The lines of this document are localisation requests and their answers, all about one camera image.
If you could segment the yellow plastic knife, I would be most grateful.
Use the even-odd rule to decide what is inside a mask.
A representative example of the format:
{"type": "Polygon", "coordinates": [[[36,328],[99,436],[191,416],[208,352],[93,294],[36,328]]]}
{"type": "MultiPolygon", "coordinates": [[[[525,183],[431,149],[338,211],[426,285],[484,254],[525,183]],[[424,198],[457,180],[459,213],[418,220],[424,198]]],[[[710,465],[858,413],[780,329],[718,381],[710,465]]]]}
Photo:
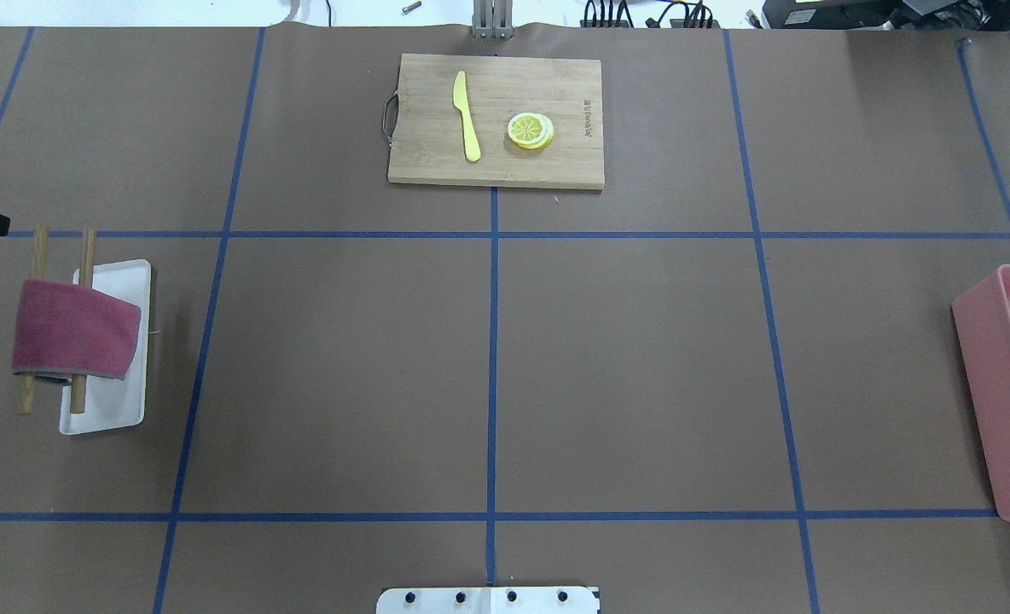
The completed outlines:
{"type": "Polygon", "coordinates": [[[477,163],[481,160],[482,152],[480,141],[475,133],[473,124],[473,113],[471,113],[469,98],[467,98],[467,74],[466,71],[458,71],[454,76],[453,94],[451,100],[459,116],[461,116],[461,131],[463,155],[470,163],[477,163]]]}

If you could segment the white rectangular tray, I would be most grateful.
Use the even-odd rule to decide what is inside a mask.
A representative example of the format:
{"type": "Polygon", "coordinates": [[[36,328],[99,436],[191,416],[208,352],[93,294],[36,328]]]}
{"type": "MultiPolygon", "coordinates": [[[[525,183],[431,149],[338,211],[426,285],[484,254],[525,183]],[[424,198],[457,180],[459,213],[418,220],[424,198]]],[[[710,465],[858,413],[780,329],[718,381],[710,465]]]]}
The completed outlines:
{"type": "Polygon", "coordinates": [[[72,387],[61,393],[58,431],[76,436],[133,427],[145,417],[148,326],[153,292],[149,261],[134,259],[93,268],[80,299],[84,412],[73,412],[72,387]]]}

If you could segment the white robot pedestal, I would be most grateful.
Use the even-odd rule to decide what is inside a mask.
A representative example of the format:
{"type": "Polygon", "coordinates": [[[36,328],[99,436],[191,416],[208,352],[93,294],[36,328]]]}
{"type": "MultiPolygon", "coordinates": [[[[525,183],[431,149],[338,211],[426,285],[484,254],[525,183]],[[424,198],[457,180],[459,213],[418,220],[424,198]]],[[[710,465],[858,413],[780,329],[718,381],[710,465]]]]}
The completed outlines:
{"type": "Polygon", "coordinates": [[[599,590],[584,586],[392,588],[376,613],[600,613],[599,590]]]}

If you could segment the wooden cutting board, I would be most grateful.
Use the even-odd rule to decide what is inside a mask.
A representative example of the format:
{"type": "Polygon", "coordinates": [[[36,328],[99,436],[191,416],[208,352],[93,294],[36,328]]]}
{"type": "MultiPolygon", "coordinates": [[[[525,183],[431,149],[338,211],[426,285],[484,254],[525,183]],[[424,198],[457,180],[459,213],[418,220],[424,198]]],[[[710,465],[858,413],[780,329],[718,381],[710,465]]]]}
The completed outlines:
{"type": "Polygon", "coordinates": [[[603,71],[599,60],[411,54],[401,57],[387,177],[401,185],[600,191],[604,178],[603,71]],[[482,157],[467,162],[454,76],[467,74],[482,157]],[[517,113],[556,127],[541,150],[508,137],[517,113]]]}

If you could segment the yellow lemon slices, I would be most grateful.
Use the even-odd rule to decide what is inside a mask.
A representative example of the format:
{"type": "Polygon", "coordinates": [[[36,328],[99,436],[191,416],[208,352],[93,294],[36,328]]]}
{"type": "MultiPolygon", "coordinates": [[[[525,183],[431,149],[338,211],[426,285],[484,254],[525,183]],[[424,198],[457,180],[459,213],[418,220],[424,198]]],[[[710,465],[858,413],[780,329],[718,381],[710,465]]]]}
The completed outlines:
{"type": "Polygon", "coordinates": [[[517,113],[508,122],[509,140],[524,150],[546,148],[554,136],[553,121],[543,113],[517,113]]]}

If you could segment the aluminium frame post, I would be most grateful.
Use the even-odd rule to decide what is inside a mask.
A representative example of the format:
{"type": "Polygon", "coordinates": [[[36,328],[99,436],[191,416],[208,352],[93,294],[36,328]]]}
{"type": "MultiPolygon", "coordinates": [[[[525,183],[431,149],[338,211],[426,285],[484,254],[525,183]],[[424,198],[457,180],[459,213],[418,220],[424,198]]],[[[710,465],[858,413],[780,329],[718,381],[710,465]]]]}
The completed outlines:
{"type": "Polygon", "coordinates": [[[475,0],[471,31],[475,39],[510,39],[514,35],[512,0],[475,0]]]}

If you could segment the wooden rack rod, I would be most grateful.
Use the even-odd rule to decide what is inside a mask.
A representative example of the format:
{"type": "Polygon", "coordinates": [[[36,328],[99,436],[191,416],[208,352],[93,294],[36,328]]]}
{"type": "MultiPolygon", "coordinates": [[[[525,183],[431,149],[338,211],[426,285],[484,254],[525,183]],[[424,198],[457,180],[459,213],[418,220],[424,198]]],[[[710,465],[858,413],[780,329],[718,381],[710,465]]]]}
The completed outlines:
{"type": "MultiPolygon", "coordinates": [[[[49,253],[49,226],[38,223],[32,232],[32,250],[30,279],[43,279],[46,272],[46,259],[49,253]]],[[[18,379],[18,414],[29,415],[32,412],[36,374],[21,372],[18,379]]]]}
{"type": "MultiPolygon", "coordinates": [[[[92,288],[93,267],[95,267],[96,240],[98,232],[95,229],[85,229],[81,235],[81,258],[78,268],[78,284],[80,287],[92,288]]],[[[84,414],[85,388],[87,376],[73,374],[71,382],[71,415],[84,414]]]]}

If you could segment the pink cloth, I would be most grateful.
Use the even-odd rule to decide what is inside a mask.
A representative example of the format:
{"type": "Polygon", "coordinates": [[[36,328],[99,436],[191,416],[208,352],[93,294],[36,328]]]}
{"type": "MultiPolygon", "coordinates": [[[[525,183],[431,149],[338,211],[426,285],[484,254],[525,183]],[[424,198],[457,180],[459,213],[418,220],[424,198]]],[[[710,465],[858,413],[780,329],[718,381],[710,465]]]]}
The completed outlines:
{"type": "Polygon", "coordinates": [[[137,304],[29,277],[19,295],[11,372],[124,379],[137,350],[140,317],[137,304]]]}

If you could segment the wooden rack rod left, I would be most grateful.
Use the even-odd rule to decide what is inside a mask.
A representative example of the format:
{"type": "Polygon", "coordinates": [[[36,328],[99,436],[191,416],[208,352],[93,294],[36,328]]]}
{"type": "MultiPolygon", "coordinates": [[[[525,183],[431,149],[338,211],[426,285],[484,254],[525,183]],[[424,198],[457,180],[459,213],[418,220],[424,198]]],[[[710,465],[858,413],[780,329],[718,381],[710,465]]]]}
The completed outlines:
{"type": "MultiPolygon", "coordinates": [[[[32,250],[30,279],[43,279],[46,272],[46,259],[49,253],[49,226],[38,223],[32,232],[32,250]]],[[[18,414],[29,415],[32,412],[36,374],[21,372],[18,379],[18,414]]]]}

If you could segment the wooden rack rod right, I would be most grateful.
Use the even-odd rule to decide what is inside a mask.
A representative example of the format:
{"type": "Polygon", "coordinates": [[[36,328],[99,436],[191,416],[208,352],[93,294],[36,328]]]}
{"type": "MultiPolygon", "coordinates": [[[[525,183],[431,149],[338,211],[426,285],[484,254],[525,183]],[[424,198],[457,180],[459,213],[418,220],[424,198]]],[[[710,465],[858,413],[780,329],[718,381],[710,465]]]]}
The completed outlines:
{"type": "MultiPolygon", "coordinates": [[[[81,235],[81,258],[78,268],[78,284],[80,287],[92,288],[93,267],[95,267],[96,240],[98,232],[95,229],[85,229],[81,235]]],[[[85,388],[87,376],[73,374],[71,382],[71,415],[84,414],[85,388]]]]}

